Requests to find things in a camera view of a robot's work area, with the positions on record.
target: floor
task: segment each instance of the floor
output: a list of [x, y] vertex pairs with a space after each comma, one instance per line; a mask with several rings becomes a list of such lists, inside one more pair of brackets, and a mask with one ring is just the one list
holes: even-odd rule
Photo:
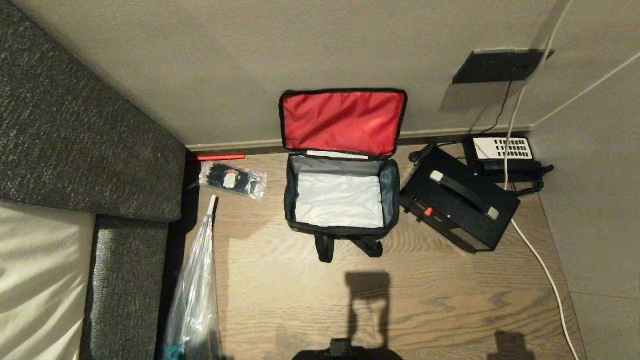
[[[403, 178], [412, 168], [409, 153], [420, 148], [400, 147], [394, 156]], [[463, 156], [459, 145], [443, 149]], [[226, 162], [268, 174], [260, 202], [199, 189], [198, 221], [211, 195], [220, 197], [214, 244], [228, 358], [292, 359], [348, 336], [354, 346], [386, 346], [404, 360], [571, 358], [552, 288], [512, 227], [495, 252], [472, 255], [402, 212], [383, 240], [382, 258], [337, 241], [333, 263], [320, 263], [313, 236], [291, 231], [285, 221], [286, 161], [286, 154], [269, 154]], [[515, 220], [551, 271], [585, 359], [538, 195], [522, 197]], [[186, 235], [186, 254], [199, 226]]]

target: black wall plate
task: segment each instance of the black wall plate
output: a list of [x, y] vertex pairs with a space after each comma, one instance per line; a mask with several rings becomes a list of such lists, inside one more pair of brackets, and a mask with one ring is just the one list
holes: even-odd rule
[[[474, 51], [453, 77], [454, 84], [493, 83], [496, 81], [521, 81], [536, 70], [541, 50]], [[549, 51], [547, 59], [555, 51]]]

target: red bag lid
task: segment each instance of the red bag lid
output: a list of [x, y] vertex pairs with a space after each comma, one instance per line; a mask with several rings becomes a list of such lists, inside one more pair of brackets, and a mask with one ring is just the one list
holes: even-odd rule
[[395, 89], [286, 92], [280, 98], [284, 147], [391, 156], [406, 102], [406, 93]]

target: small plastic package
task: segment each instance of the small plastic package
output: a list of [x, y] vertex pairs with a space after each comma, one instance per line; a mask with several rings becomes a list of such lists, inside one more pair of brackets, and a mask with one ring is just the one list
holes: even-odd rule
[[267, 187], [267, 174], [205, 161], [202, 163], [199, 182], [200, 186], [221, 188], [261, 200]]
[[180, 271], [164, 334], [163, 360], [222, 359], [212, 239], [216, 199], [211, 197]]

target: bag handle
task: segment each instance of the bag handle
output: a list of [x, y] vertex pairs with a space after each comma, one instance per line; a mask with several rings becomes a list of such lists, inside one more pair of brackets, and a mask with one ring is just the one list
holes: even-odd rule
[[335, 238], [330, 235], [316, 235], [316, 250], [318, 257], [323, 263], [331, 263], [333, 261], [333, 248], [335, 246]]
[[445, 176], [443, 173], [434, 170], [429, 175], [431, 180], [434, 180], [436, 183], [447, 187], [456, 193], [458, 193], [463, 198], [469, 200], [473, 205], [475, 205], [480, 211], [482, 211], [486, 216], [490, 217], [492, 220], [497, 220], [499, 212], [493, 206], [487, 204], [483, 198], [481, 198], [478, 194], [473, 192], [470, 188], [462, 185], [461, 183], [451, 179], [448, 176]]
[[[379, 258], [382, 256], [384, 249], [382, 243], [370, 236], [353, 236], [349, 237], [360, 250], [364, 251], [370, 258]], [[316, 250], [318, 258], [323, 263], [330, 264], [333, 261], [333, 249], [335, 248], [335, 237], [327, 234], [316, 235]]]
[[362, 236], [358, 238], [350, 238], [351, 242], [356, 244], [360, 250], [369, 255], [370, 258], [379, 258], [382, 256], [384, 249], [382, 243], [370, 236]]

